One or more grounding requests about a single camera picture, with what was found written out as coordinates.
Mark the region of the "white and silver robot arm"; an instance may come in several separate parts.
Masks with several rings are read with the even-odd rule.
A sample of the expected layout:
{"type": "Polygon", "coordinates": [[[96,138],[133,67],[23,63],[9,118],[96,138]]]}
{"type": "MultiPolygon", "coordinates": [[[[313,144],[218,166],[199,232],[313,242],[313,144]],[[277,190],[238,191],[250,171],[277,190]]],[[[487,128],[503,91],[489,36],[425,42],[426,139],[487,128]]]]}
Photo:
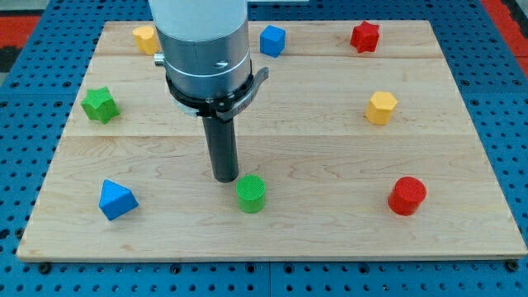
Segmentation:
{"type": "Polygon", "coordinates": [[[230,120],[250,101],[246,0],[149,0],[174,101],[194,116],[230,120]]]}

